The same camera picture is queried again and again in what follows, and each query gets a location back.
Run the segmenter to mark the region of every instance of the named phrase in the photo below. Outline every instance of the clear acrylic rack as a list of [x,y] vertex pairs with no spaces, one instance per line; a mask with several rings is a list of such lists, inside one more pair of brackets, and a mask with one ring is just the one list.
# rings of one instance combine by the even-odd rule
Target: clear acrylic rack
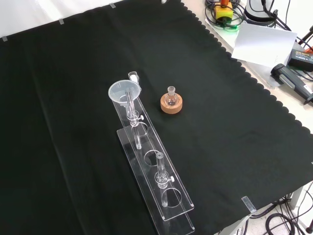
[[187,235],[195,228],[187,214],[194,208],[139,95],[139,77],[115,82],[109,89],[123,124],[117,131],[129,164],[159,235]]

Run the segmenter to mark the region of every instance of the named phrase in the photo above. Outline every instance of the black cable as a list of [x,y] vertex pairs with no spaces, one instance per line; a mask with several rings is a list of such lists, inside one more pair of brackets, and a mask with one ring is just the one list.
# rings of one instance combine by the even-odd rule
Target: black cable
[[290,206],[289,206],[289,203],[287,202],[285,205],[286,205],[286,209],[287,209],[288,214],[289,214],[289,211],[290,211],[290,214],[292,215],[293,219],[296,220],[296,219],[295,219],[295,216],[293,215],[293,213],[292,213],[292,211],[291,211],[291,208],[290,208]]
[[305,73],[307,76],[309,76],[311,79],[313,79],[313,77],[306,71],[303,71],[303,73]]
[[256,11],[256,10],[254,10],[254,9],[252,8],[252,6],[251,6],[251,0],[249,0],[249,6],[250,6],[251,10],[254,11],[254,12],[264,12],[264,11]]
[[[280,207],[280,211],[281,211],[281,214],[282,214],[282,216],[283,216],[283,218],[284,218],[284,213],[283,213],[283,209],[282,209],[282,205],[279,205],[279,207]],[[288,227],[288,225],[286,226],[287,227],[287,229],[288,229],[288,231],[289,231],[289,233],[291,232],[291,228],[289,228]]]
[[258,219],[271,212],[277,205],[273,204],[260,214],[253,214],[250,219]]
[[[312,202],[313,202],[313,197],[309,194],[308,191],[306,191],[306,194],[308,194],[308,195],[310,196],[310,198],[312,199]],[[312,206],[311,206],[306,212],[304,212],[303,214],[298,215],[298,216],[295,217],[294,219],[290,219],[290,220],[293,221],[293,220],[298,219],[299,217],[301,217],[301,216],[303,216],[304,214],[308,213],[312,208],[313,208],[313,203],[312,203]],[[262,235],[268,234],[268,233],[269,233],[270,231],[272,231],[273,229],[275,229],[275,228],[277,228],[278,226],[281,226],[282,224],[285,224],[285,223],[286,223],[286,222],[283,222],[283,223],[281,223],[281,224],[276,225],[275,227],[273,227],[273,228],[267,230],[267,231],[266,231],[265,233],[263,233]]]
[[284,219],[285,219],[285,222],[282,223],[282,224],[285,224],[285,223],[289,223],[289,224],[290,224],[291,230],[290,230],[290,232],[289,232],[289,235],[294,235],[294,234],[295,234],[295,229],[294,229],[294,225],[293,225],[292,221],[291,221],[287,216],[285,216],[284,214],[281,214],[281,213],[274,213],[274,214],[271,214],[271,215],[267,218],[267,220],[266,220],[266,222],[265,222],[265,229],[266,229],[268,235],[274,235],[274,234],[271,232],[272,229],[269,228],[269,223],[270,223],[270,221],[271,221],[273,218],[275,218],[275,217],[282,217],[282,218],[284,218]]
[[303,71],[304,73],[306,73],[306,75],[308,75],[308,76],[309,76],[310,78],[312,78],[312,79],[306,78],[304,75],[300,74],[297,70],[292,70],[292,71],[293,71],[294,73],[296,73],[298,76],[303,77],[304,79],[306,79],[306,80],[308,80],[308,81],[310,81],[310,82],[313,82],[313,77],[312,77],[311,75],[309,75],[308,72]]
[[[308,191],[310,190],[310,188],[311,188],[311,186],[312,186],[312,184],[313,184],[313,182],[311,182],[311,184],[310,184],[310,186],[309,186],[309,188],[308,188],[308,190],[307,190],[307,193],[308,193]],[[297,219],[297,223],[299,222],[299,212],[300,212],[300,207],[302,206],[302,204],[303,204],[303,202],[304,202],[304,199],[305,199],[305,197],[307,196],[307,194],[305,194],[304,195],[304,198],[303,198],[303,200],[302,200],[302,202],[300,203],[300,205],[299,205],[299,208],[298,208],[298,213],[297,213],[297,217],[298,217],[298,219]]]
[[291,1],[291,0],[289,0],[288,7],[287,7],[287,12],[286,12],[286,21],[285,21],[286,24],[287,24],[287,17],[288,17],[288,11],[289,11],[289,6],[290,6],[290,1]]
[[305,41],[303,41],[301,38],[297,37],[297,39],[299,39],[300,41],[302,41],[305,45],[307,45],[312,51],[313,51],[313,48]]
[[269,11],[272,10],[272,7],[273,7],[273,5],[274,5],[274,2],[275,2],[275,0],[272,1],[272,4],[271,4],[270,7],[269,7]]
[[248,223],[249,223],[249,219],[246,220],[245,231],[243,235],[246,235],[246,232],[248,230]]
[[313,35],[307,40],[307,43],[313,38]]

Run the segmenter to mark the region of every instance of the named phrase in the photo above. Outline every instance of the black tablecloth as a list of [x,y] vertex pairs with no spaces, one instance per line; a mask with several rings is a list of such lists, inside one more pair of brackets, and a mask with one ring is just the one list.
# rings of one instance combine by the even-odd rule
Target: black tablecloth
[[[0,43],[1,234],[155,234],[116,130],[110,85],[140,98],[213,234],[313,180],[313,140],[198,19],[170,0],[126,0]],[[167,115],[168,86],[183,110]]]

